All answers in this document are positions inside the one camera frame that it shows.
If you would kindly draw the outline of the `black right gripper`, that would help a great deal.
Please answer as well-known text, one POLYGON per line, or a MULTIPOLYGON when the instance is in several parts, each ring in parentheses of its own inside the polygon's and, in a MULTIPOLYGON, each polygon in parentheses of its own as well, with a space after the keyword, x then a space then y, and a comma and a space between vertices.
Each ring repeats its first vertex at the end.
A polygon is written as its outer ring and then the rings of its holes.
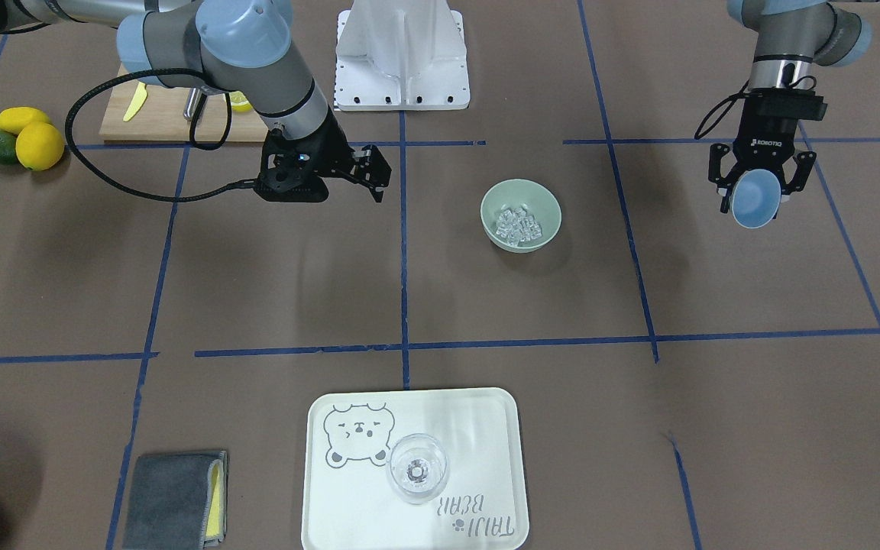
POLYGON ((267 132, 255 181, 258 197, 268 202, 324 202, 329 196, 325 178, 357 183, 382 203, 391 166, 378 146, 353 150, 338 122, 324 122, 300 139, 286 138, 277 129, 267 132))

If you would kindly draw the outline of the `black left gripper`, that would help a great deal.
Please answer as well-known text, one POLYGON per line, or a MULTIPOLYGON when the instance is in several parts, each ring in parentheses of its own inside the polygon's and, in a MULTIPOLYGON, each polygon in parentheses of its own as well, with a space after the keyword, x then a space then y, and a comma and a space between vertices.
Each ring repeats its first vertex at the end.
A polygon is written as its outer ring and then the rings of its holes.
POLYGON ((824 97, 813 91, 760 89, 743 92, 738 99, 742 115, 733 145, 709 147, 708 180, 716 185, 722 213, 730 213, 738 178, 750 170, 768 170, 779 178, 781 203, 802 192, 817 154, 795 147, 796 131, 800 121, 821 121, 827 114, 824 97), (723 172, 722 162, 731 152, 736 163, 723 172))

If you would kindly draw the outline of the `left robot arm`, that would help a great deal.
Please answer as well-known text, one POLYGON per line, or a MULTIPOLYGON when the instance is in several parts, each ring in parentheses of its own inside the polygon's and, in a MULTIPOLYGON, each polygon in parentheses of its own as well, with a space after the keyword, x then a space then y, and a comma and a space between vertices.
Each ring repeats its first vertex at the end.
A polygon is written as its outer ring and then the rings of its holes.
POLYGON ((870 24, 828 1, 730 1, 731 18, 757 34, 747 83, 709 111, 695 131, 705 137, 736 104, 736 138, 710 147, 708 179, 720 211, 745 228, 761 228, 802 192, 817 155, 795 145, 799 124, 822 121, 814 66, 846 66, 869 48, 870 24))

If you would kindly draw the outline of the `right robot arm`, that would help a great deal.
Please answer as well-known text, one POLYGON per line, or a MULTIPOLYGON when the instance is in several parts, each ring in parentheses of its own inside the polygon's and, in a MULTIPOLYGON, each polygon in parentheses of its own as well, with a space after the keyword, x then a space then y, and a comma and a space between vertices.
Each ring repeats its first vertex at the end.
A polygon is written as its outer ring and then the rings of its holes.
POLYGON ((289 1, 0 1, 0 34, 60 22, 115 29, 126 69, 74 103, 63 125, 68 141, 88 101, 132 80, 205 96, 241 92, 267 128, 258 175, 193 201, 252 190, 269 202, 324 202, 328 178, 381 201, 391 168, 376 146, 349 145, 293 43, 289 1))

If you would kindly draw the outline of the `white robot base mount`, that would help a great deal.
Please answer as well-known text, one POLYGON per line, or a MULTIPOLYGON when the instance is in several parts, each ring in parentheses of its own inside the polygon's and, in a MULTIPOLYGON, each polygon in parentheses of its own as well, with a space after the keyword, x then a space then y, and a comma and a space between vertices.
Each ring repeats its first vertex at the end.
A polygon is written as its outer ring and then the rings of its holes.
POLYGON ((460 11, 447 1, 355 1, 336 21, 333 108, 457 111, 471 103, 460 11))

